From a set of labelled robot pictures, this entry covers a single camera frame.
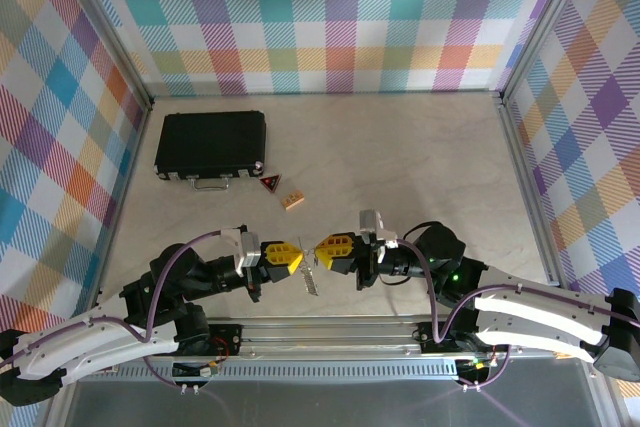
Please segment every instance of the white bracket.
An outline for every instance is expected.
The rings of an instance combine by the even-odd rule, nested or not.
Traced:
[[[240,229],[222,229],[220,236],[236,248],[233,260],[236,273],[244,277],[243,268],[254,267],[260,260],[260,242],[252,232],[240,232]]]
[[[487,345],[519,345],[593,363],[591,355],[580,347],[579,338],[538,322],[496,312],[480,312],[476,326],[476,337]]]
[[[377,210],[361,210],[360,235],[365,244],[371,243],[372,234],[375,235],[377,240],[384,242],[384,245],[378,249],[378,263],[380,263],[384,259],[386,249],[398,248],[398,234],[385,230],[382,217]]]
[[[583,294],[542,285],[515,277],[495,267],[488,267],[482,272],[478,287],[501,284],[513,285],[515,288],[482,294],[474,300],[475,308],[527,319],[558,329],[593,345],[600,344],[604,337],[602,327],[610,324],[609,316],[593,311],[593,306],[611,310],[603,295]],[[528,293],[523,288],[552,293],[567,300],[589,304],[591,307],[580,308],[571,303]]]

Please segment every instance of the colorful plaid wall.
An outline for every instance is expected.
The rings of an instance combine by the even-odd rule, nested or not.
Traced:
[[[570,0],[513,107],[572,288],[640,295],[640,0]]]
[[[498,90],[500,92],[504,90],[504,87],[507,84],[507,81],[509,80],[509,76],[511,75],[511,73],[513,72],[513,69],[516,67],[518,61],[520,60],[520,54],[522,53],[522,50],[524,49],[525,45],[527,45],[527,42],[529,41],[529,36],[531,35],[531,32],[533,31],[533,28],[535,27],[535,25],[538,23],[538,20],[540,19],[542,12],[544,12],[544,8],[547,6],[548,2],[549,0],[537,0],[535,7],[531,11],[529,18],[527,19],[527,23],[525,24],[524,28],[520,32],[520,36],[518,37],[518,42],[516,43],[516,46],[514,47],[513,51],[511,52],[511,55],[509,56],[507,65],[505,69],[502,71],[502,74],[500,75],[500,80],[498,81],[495,90]]]
[[[104,3],[154,93],[201,95],[485,88],[535,0]]]
[[[0,0],[0,331],[85,306],[142,112],[77,0]]]

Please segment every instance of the marble floor surface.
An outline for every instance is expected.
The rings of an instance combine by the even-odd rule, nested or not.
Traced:
[[[194,192],[153,170],[163,118],[175,112],[260,110],[267,121],[267,173],[282,173],[276,195],[256,179],[227,192]],[[285,211],[277,195],[300,189]],[[151,113],[106,266],[103,290],[116,294],[165,247],[210,230],[246,223],[261,241],[311,249],[331,233],[357,231],[358,212],[374,208],[404,233],[440,220],[467,243],[466,254],[545,282],[500,122],[488,93],[255,96],[159,100]],[[196,249],[209,260],[232,250],[219,240]],[[318,297],[302,276],[201,301],[211,317],[428,313],[425,283],[378,282],[363,292],[355,276],[318,265]]]

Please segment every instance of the gray metal profile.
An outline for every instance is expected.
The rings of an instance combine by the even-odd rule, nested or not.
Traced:
[[[502,95],[495,93],[495,103],[502,122],[505,139],[514,164],[518,184],[526,205],[527,213],[538,244],[543,266],[550,283],[568,288],[567,279],[555,247],[553,234],[546,221],[544,209],[538,195],[532,169],[527,162],[524,145],[517,132],[510,101],[518,87],[526,79],[538,58],[548,35],[555,28],[565,5],[569,0],[550,0],[523,50],[518,63],[507,80]],[[591,366],[583,364],[584,378],[594,401],[598,418],[602,425],[631,425],[615,380],[595,373]]]
[[[158,375],[171,378],[173,359],[162,357],[151,359]],[[270,382],[326,382],[340,379],[341,382],[372,382],[387,380],[456,380],[456,363],[452,359],[413,359],[388,361],[302,361],[278,362],[255,360],[251,362],[226,361],[220,372],[213,377],[189,377],[174,379],[189,381],[260,381]],[[148,382],[154,381],[143,361],[127,362],[117,372],[94,374],[82,382]]]
[[[109,16],[107,15],[100,0],[78,0],[87,18],[91,21],[93,28],[104,43],[107,51],[114,60],[122,76],[132,87],[133,95],[140,105],[144,105],[147,110],[151,110],[153,104],[152,96],[147,90],[144,82],[140,78],[133,60],[122,45],[120,37]]]
[[[533,67],[535,59],[538,57],[544,41],[549,33],[553,30],[564,10],[564,6],[567,5],[568,0],[549,0],[542,14],[538,18],[536,25],[534,26],[527,44],[520,54],[520,58],[516,66],[514,67],[505,88],[503,91],[503,98],[509,99],[529,74],[529,71]]]
[[[529,222],[533,229],[533,236],[536,240],[538,251],[540,252],[540,259],[542,260],[542,267],[547,276],[547,281],[549,285],[566,287],[567,279],[564,274],[564,269],[562,268],[562,263],[560,262],[560,257],[553,240],[553,234],[547,223],[533,173],[527,162],[524,145],[518,135],[511,110],[508,104],[505,105],[503,103],[503,100],[497,93],[494,93],[494,101],[498,110],[498,117],[502,123],[502,131],[513,162],[522,200],[524,201]]]

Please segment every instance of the purple cable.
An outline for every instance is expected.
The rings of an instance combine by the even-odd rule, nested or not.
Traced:
[[[464,308],[464,306],[467,304],[467,302],[469,302],[473,298],[477,297],[478,295],[481,295],[481,294],[484,294],[484,293],[487,293],[487,292],[495,292],[495,291],[498,291],[498,290],[513,290],[514,292],[520,290],[521,292],[527,292],[527,293],[530,293],[530,294],[539,295],[539,296],[545,297],[547,299],[557,300],[559,302],[563,302],[563,303],[569,304],[569,305],[574,305],[576,307],[580,307],[580,308],[583,308],[583,309],[590,309],[593,312],[597,312],[599,314],[604,314],[604,315],[607,315],[607,316],[612,317],[614,319],[618,319],[618,320],[622,320],[622,321],[628,322],[629,324],[633,325],[634,327],[640,328],[640,322],[636,321],[635,319],[632,319],[631,317],[627,317],[625,315],[618,314],[617,312],[611,312],[611,311],[603,309],[601,307],[591,306],[588,303],[582,302],[580,300],[567,299],[566,297],[563,297],[562,295],[554,294],[552,292],[546,292],[544,290],[534,289],[532,287],[524,287],[524,286],[522,286],[522,288],[519,289],[517,285],[496,284],[496,285],[486,285],[484,287],[480,287],[478,289],[472,290],[471,292],[466,294],[464,297],[462,297],[462,299],[460,299],[460,301],[456,304],[456,306],[453,308],[453,310],[451,310],[451,312],[449,313],[449,316],[447,317],[447,320],[445,321],[444,325],[442,326],[442,331],[439,332],[438,331],[438,322],[437,322],[438,307],[437,307],[437,301],[436,301],[435,291],[434,291],[434,287],[433,287],[433,280],[431,279],[431,272],[429,270],[429,265],[427,263],[427,259],[424,257],[422,252],[420,252],[420,250],[415,245],[413,245],[411,242],[407,242],[406,240],[398,239],[398,245],[401,245],[401,246],[406,247],[409,250],[411,250],[416,255],[416,257],[418,257],[418,261],[420,262],[420,267],[422,267],[422,270],[424,271],[424,277],[425,277],[425,280],[427,282],[427,289],[428,289],[427,293],[429,295],[429,304],[431,306],[431,317],[436,319],[435,322],[431,322],[432,337],[433,337],[433,340],[434,340],[434,342],[436,344],[439,344],[444,340],[444,338],[446,337],[447,332],[449,332],[449,329],[451,328],[451,325],[453,324],[453,321],[455,320],[456,316]],[[485,382],[480,384],[478,387],[484,387],[486,385],[489,385],[489,384],[493,383],[496,379],[498,379],[498,377],[500,377],[502,375],[502,373],[507,368],[507,363],[508,363],[508,360],[509,360],[509,356],[511,355],[510,350],[511,350],[511,346],[507,346],[507,354],[505,355],[504,362],[500,366],[500,369],[498,370],[498,372],[496,372],[496,374],[493,377],[491,377],[490,379],[487,379]]]
[[[153,323],[155,322],[155,317],[156,317],[156,309],[158,308],[158,302],[160,300],[160,293],[162,292],[162,287],[164,286],[164,283],[167,279],[167,276],[169,275],[169,271],[173,268],[174,264],[176,263],[176,261],[178,260],[178,257],[180,257],[188,248],[190,248],[192,245],[197,244],[198,242],[201,242],[204,239],[208,239],[209,237],[215,237],[217,235],[220,235],[220,231],[216,230],[213,232],[209,232],[207,234],[203,234],[199,237],[196,237],[193,240],[190,240],[189,242],[187,242],[186,244],[184,244],[183,246],[181,246],[176,252],[175,254],[173,254],[173,256],[171,256],[171,258],[169,259],[169,261],[167,262],[167,265],[165,265],[164,269],[162,269],[162,272],[160,273],[160,277],[158,278],[158,282],[156,283],[156,288],[153,292],[153,297],[151,298],[151,306],[149,309],[149,316],[147,317],[147,327],[148,326],[152,326],[151,328],[147,328],[146,334],[144,336],[140,335],[140,333],[138,333],[133,327],[131,327],[129,324],[127,324],[124,320],[122,319],[118,319],[117,317],[108,317],[108,316],[103,316],[103,317],[95,317],[91,319],[91,324],[101,324],[101,323],[114,323],[114,324],[118,324],[121,327],[123,327],[125,330],[127,330],[131,335],[133,335],[138,341],[142,342],[142,343],[147,343],[151,340],[151,335],[153,333]],[[60,330],[56,330],[54,332],[51,332],[50,334],[47,334],[45,336],[43,336],[42,338],[36,340],[35,342],[29,344],[27,346],[28,351],[32,351],[33,349],[37,349],[39,348],[42,344],[50,341],[51,339],[58,337],[59,335],[65,334],[67,332],[70,332],[72,330],[76,330],[80,327],[86,327],[87,324],[85,322],[77,322],[75,324],[71,324],[71,325],[67,325],[66,327],[62,327]],[[16,360],[18,360],[19,358],[23,357],[27,355],[27,351],[26,350],[21,350],[19,352],[16,352],[15,354],[13,354],[10,357],[7,357],[6,359],[4,359],[2,362],[0,362],[0,369],[2,369],[4,366],[9,365],[13,362],[15,362]]]
[[[97,324],[97,323],[115,323],[115,324],[118,324],[118,325],[122,326],[124,329],[126,329],[129,333],[131,333],[131,335],[133,335],[140,342],[143,342],[143,343],[149,342],[151,340],[151,335],[152,335],[152,332],[153,332],[153,324],[155,322],[156,309],[158,308],[158,302],[160,300],[160,293],[162,292],[162,287],[164,286],[164,283],[165,283],[165,281],[167,279],[167,276],[169,275],[169,271],[173,268],[173,266],[176,263],[176,261],[178,260],[178,258],[187,249],[189,249],[191,246],[193,246],[194,244],[197,244],[198,242],[201,242],[202,240],[205,240],[205,239],[207,239],[209,237],[215,237],[215,236],[218,236],[218,235],[220,235],[220,231],[216,230],[216,231],[213,231],[213,232],[209,232],[209,233],[203,234],[203,235],[201,235],[199,237],[196,237],[195,239],[193,239],[193,240],[187,242],[186,244],[184,244],[183,246],[181,246],[173,254],[173,256],[171,256],[171,258],[167,262],[167,265],[165,265],[164,269],[162,269],[162,272],[160,273],[160,277],[158,278],[158,282],[156,283],[156,288],[154,289],[153,297],[151,298],[149,316],[147,318],[147,324],[146,324],[147,325],[147,330],[146,330],[146,335],[144,337],[142,335],[140,335],[135,329],[133,329],[133,327],[131,327],[129,324],[124,322],[122,319],[118,319],[116,317],[107,317],[107,316],[98,317],[98,318],[91,319],[91,322],[93,324]],[[431,272],[429,270],[429,265],[427,263],[427,259],[425,259],[425,257],[422,254],[422,252],[420,252],[420,250],[415,245],[413,245],[410,242],[407,242],[406,240],[398,239],[398,245],[401,245],[401,246],[403,246],[405,248],[408,248],[418,258],[418,261],[420,262],[420,267],[422,267],[422,270],[424,271],[425,280],[427,282],[429,303],[430,303],[430,306],[431,306],[431,316],[433,318],[437,319],[438,318],[438,307],[437,307],[437,301],[436,301],[436,297],[435,297],[435,293],[434,293],[433,280],[431,279]],[[456,304],[456,306],[453,308],[453,310],[451,311],[451,313],[447,317],[447,320],[445,321],[444,326],[442,327],[442,332],[438,331],[438,322],[432,322],[431,323],[432,336],[433,336],[434,342],[439,344],[444,340],[444,337],[447,335],[447,332],[451,328],[451,325],[453,324],[453,321],[455,320],[456,316],[462,310],[462,308],[467,304],[467,302],[469,302],[474,297],[477,297],[478,295],[481,295],[481,294],[484,294],[484,293],[487,293],[487,292],[498,291],[498,290],[513,290],[513,291],[516,291],[516,290],[518,290],[518,286],[517,285],[509,285],[509,284],[487,285],[487,286],[480,287],[480,288],[478,288],[476,290],[473,290],[473,291],[469,292],[464,297],[462,297],[462,299],[460,299],[460,302],[458,302]],[[577,306],[577,307],[580,307],[580,308],[591,309],[591,311],[593,311],[593,312],[597,312],[599,314],[607,315],[609,317],[621,320],[623,322],[628,322],[629,324],[633,325],[634,327],[640,328],[640,322],[638,322],[635,319],[632,319],[631,317],[627,317],[625,315],[618,314],[616,312],[611,312],[611,311],[608,311],[608,310],[603,309],[601,307],[591,306],[586,302],[582,302],[582,301],[575,300],[575,299],[567,299],[567,298],[565,298],[565,297],[563,297],[561,295],[554,294],[554,293],[551,293],[551,292],[545,292],[543,290],[538,290],[538,289],[534,289],[534,288],[531,288],[531,287],[524,287],[523,286],[520,290],[522,292],[528,292],[528,293],[531,293],[531,294],[539,295],[541,297],[557,300],[559,302],[563,302],[563,303],[566,303],[566,304],[574,305],[574,306]],[[51,332],[48,335],[43,336],[41,339],[33,342],[32,344],[29,344],[27,346],[27,348],[29,349],[29,351],[31,351],[32,349],[36,349],[36,348],[40,347],[42,344],[48,342],[49,340],[51,340],[51,339],[53,339],[53,338],[55,338],[55,337],[57,337],[59,335],[62,335],[64,333],[66,333],[66,332],[75,330],[75,329],[77,329],[79,327],[82,327],[82,326],[86,326],[86,324],[84,322],[78,322],[76,324],[68,325],[66,327],[61,328],[60,330],[56,330],[54,332]],[[0,369],[2,369],[3,367],[5,367],[6,365],[8,365],[10,363],[13,363],[14,361],[18,360],[20,357],[23,357],[24,355],[26,355],[26,351],[25,350],[21,350],[20,352],[17,352],[14,355],[4,359],[2,362],[0,362]],[[498,376],[501,375],[502,372],[504,372],[504,370],[506,369],[506,365],[507,365],[506,360],[508,360],[508,357],[509,357],[509,350],[507,350],[507,355],[505,356],[505,362],[501,366],[500,370],[498,370],[496,375],[494,375],[491,379],[489,379],[486,382],[484,382],[482,385],[488,385],[489,383],[494,382],[498,378]],[[171,384],[166,379],[163,379],[161,376],[157,375],[157,372],[155,372],[153,369],[150,369],[150,370],[154,375],[156,375],[158,378],[162,379],[163,382]]]
[[[492,376],[491,378],[485,380],[484,382],[481,382],[479,384],[474,384],[471,381],[468,381],[467,379],[463,379],[462,377],[459,377],[459,379],[464,382],[467,385],[473,386],[473,387],[477,387],[478,389],[481,389],[482,387],[486,387],[489,384],[493,384],[498,377],[500,377],[503,372],[505,370],[507,370],[507,364],[509,363],[509,359],[511,358],[511,346],[507,345],[507,352],[504,354],[504,359],[502,360],[502,365],[500,366],[500,368],[498,369],[498,371],[495,373],[494,376]]]
[[[149,342],[151,340],[151,334],[153,332],[153,323],[156,320],[156,309],[158,308],[158,302],[160,301],[160,293],[162,292],[162,286],[167,280],[167,276],[169,275],[169,271],[173,268],[173,265],[176,263],[178,258],[188,250],[192,245],[197,244],[198,242],[202,242],[209,237],[215,237],[220,235],[219,230],[214,230],[213,232],[208,232],[206,234],[202,234],[199,237],[196,237],[193,240],[190,240],[182,247],[180,247],[176,252],[171,256],[167,265],[164,266],[162,272],[160,273],[160,277],[158,277],[158,282],[156,282],[156,288],[153,290],[153,297],[151,297],[151,305],[149,306],[149,317],[147,318],[147,333],[145,335],[144,342]]]
[[[144,342],[144,337],[142,335],[140,335],[133,327],[131,327],[129,324],[127,324],[125,321],[123,321],[122,319],[118,319],[117,317],[107,317],[107,316],[103,316],[103,317],[96,317],[94,319],[91,319],[91,324],[107,324],[107,323],[113,323],[113,324],[118,324],[121,327],[125,328],[131,335],[133,335],[136,339],[138,339],[140,342]],[[72,330],[76,330],[80,327],[87,327],[87,324],[85,324],[84,322],[77,322],[75,324],[71,324],[71,325],[67,325],[66,327],[62,327],[60,330],[56,330],[54,332],[51,332],[50,334],[47,334],[45,336],[43,336],[42,338],[36,340],[35,342],[27,345],[27,349],[29,352],[33,351],[34,349],[39,348],[42,344],[49,342],[51,339],[58,337],[59,335],[65,334],[67,332],[71,332]],[[6,359],[4,359],[2,362],[0,362],[0,369],[2,369],[5,365],[9,365],[13,362],[15,362],[16,360],[18,360],[20,357],[24,357],[25,355],[27,355],[27,350],[21,350],[19,352],[16,352],[15,354],[13,354],[11,357],[7,357]]]
[[[144,361],[145,365],[147,366],[147,369],[149,369],[149,372],[151,372],[151,375],[153,375],[156,379],[158,379],[160,382],[162,382],[165,385],[168,385],[169,387],[171,387],[173,389],[178,389],[178,390],[182,391],[182,387],[180,385],[171,382],[169,379],[165,379],[164,377],[162,377],[153,368],[153,365],[151,365],[151,361],[149,360],[148,356],[143,357],[142,360]],[[227,419],[229,420],[230,425],[236,425],[236,422],[235,422],[235,419],[233,417],[233,414],[231,413],[231,411],[227,407],[227,404],[225,403],[225,401],[222,400],[220,397],[218,397],[215,393],[211,392],[210,390],[206,390],[205,387],[207,385],[209,385],[209,382],[207,382],[205,385],[203,385],[201,388],[199,388],[198,389],[198,393],[202,393],[202,394],[208,395],[213,400],[218,402],[220,404],[220,407],[222,407],[222,411],[224,412],[225,417],[227,417]],[[187,389],[193,390],[194,393],[195,393],[195,389],[193,387],[187,387]]]

